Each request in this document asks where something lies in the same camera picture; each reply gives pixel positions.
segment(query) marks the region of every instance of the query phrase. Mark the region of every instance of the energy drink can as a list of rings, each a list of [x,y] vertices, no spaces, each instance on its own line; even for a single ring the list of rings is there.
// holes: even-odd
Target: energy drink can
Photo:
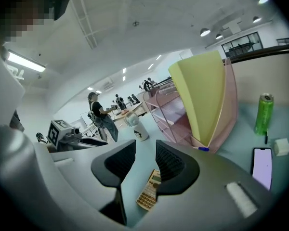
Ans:
[[[274,105],[274,97],[271,94],[265,93],[260,95],[258,114],[255,125],[255,133],[258,135],[265,135],[269,128],[269,123],[272,117]]]

